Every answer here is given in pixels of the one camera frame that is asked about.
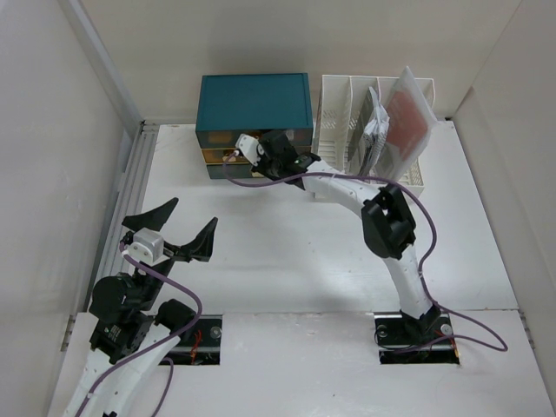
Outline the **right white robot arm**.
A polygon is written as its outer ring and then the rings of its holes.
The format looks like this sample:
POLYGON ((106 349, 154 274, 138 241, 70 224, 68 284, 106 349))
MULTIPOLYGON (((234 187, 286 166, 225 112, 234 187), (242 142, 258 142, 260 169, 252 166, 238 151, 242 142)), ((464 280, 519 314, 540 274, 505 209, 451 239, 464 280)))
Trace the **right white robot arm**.
POLYGON ((341 178, 339 170, 313 153, 298 153, 286 134, 274 131, 257 141, 253 170, 273 181, 288 178, 289 184, 324 195, 355 213, 368 249, 385 262, 392 277, 404 335, 421 342, 433 333, 440 310, 418 275, 416 222, 400 187, 341 178))

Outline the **grey spiral setup guide booklet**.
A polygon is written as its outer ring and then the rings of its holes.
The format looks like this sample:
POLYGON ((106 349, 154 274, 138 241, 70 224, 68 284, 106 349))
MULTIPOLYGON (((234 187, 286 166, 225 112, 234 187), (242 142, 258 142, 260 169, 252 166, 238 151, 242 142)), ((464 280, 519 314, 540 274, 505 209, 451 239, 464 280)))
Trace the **grey spiral setup guide booklet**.
POLYGON ((389 116, 375 89, 368 87, 348 146, 348 173, 369 174, 381 156, 388 128, 389 116))

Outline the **clear zip pouch red card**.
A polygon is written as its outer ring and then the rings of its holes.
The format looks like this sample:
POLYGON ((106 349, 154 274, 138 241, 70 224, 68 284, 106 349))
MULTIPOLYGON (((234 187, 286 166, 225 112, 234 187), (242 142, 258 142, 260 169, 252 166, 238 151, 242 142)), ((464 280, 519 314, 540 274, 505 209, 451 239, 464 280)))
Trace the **clear zip pouch red card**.
POLYGON ((399 181, 427 147, 438 119, 408 66, 387 96, 385 109, 388 131, 374 172, 399 181))

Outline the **teal drawer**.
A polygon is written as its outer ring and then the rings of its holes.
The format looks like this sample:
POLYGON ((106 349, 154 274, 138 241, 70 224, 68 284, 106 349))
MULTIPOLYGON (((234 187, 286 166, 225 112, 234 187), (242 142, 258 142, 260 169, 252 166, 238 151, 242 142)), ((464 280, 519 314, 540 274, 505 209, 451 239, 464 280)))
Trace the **teal drawer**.
POLYGON ((228 176, 233 179, 248 179, 261 177, 251 171, 248 163, 231 164, 207 164, 208 176, 211 179, 226 179, 228 176))
POLYGON ((309 146, 313 140, 312 129, 255 129, 255 130, 197 130, 197 140, 202 149, 233 148, 240 134, 256 138, 267 133, 284 133, 294 146, 309 146))

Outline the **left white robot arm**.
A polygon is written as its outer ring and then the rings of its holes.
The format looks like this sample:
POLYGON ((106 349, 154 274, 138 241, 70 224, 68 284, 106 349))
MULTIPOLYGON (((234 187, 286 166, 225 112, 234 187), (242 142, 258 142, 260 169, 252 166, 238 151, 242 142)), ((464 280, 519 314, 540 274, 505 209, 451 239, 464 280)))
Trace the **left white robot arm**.
POLYGON ((179 200, 123 218, 119 241, 132 273, 105 276, 93 287, 89 312, 96 326, 66 416, 125 416, 158 365, 172 365, 169 352, 189 342, 202 317, 197 294, 169 278, 178 262, 207 262, 213 254, 217 218, 186 244, 161 234, 179 200))

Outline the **yellow drawer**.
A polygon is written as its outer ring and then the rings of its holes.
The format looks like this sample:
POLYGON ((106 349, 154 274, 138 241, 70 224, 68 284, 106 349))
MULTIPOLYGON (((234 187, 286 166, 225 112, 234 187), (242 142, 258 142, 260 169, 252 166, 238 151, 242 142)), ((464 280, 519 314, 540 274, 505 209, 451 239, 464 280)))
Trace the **yellow drawer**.
POLYGON ((227 160, 232 164, 248 163, 242 154, 233 156, 234 152, 234 149, 202 149, 202 157, 208 165, 224 164, 227 160))

